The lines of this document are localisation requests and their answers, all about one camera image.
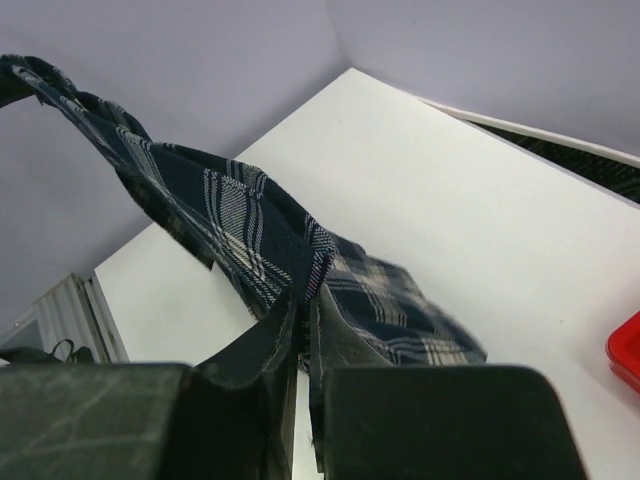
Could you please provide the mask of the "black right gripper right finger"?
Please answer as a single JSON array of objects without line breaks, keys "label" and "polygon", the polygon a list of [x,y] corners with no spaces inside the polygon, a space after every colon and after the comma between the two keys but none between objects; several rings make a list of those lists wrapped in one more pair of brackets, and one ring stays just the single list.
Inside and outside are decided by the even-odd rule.
[{"label": "black right gripper right finger", "polygon": [[310,323],[309,411],[326,479],[584,479],[559,397],[518,365],[385,361],[322,289]]}]

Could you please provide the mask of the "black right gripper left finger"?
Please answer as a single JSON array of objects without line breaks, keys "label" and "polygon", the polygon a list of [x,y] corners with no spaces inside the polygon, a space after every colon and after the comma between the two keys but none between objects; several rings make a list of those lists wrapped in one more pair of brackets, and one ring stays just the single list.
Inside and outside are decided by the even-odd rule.
[{"label": "black right gripper left finger", "polygon": [[2,352],[5,479],[288,479],[297,303],[284,292],[222,351],[176,363]]}]

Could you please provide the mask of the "navy plaid skirt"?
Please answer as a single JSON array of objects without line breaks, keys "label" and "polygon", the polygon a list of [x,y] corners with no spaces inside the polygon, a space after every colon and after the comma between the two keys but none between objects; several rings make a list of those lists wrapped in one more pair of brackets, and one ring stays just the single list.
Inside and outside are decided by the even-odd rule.
[{"label": "navy plaid skirt", "polygon": [[485,362],[479,342],[429,302],[402,267],[322,227],[261,169],[156,142],[118,104],[81,91],[33,56],[1,59],[3,105],[34,96],[61,112],[112,166],[139,207],[192,256],[218,265],[256,318],[281,294],[301,313],[301,362],[324,366],[328,307],[363,347],[394,365]]}]

